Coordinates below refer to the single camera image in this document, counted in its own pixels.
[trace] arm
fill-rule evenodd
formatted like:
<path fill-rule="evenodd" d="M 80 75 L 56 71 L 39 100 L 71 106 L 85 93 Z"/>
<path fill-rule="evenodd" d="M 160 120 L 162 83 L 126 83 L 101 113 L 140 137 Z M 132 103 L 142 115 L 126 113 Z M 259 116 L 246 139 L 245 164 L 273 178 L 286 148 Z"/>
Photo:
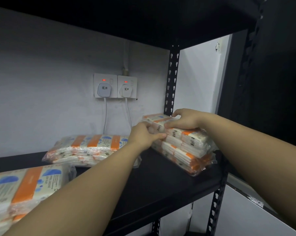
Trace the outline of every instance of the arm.
<path fill-rule="evenodd" d="M 245 180 L 296 229 L 296 146 L 211 113 L 178 109 L 165 127 L 203 128 Z"/>
<path fill-rule="evenodd" d="M 138 155 L 165 134 L 148 123 L 132 128 L 128 143 L 42 201 L 4 236 L 102 235 Z"/>

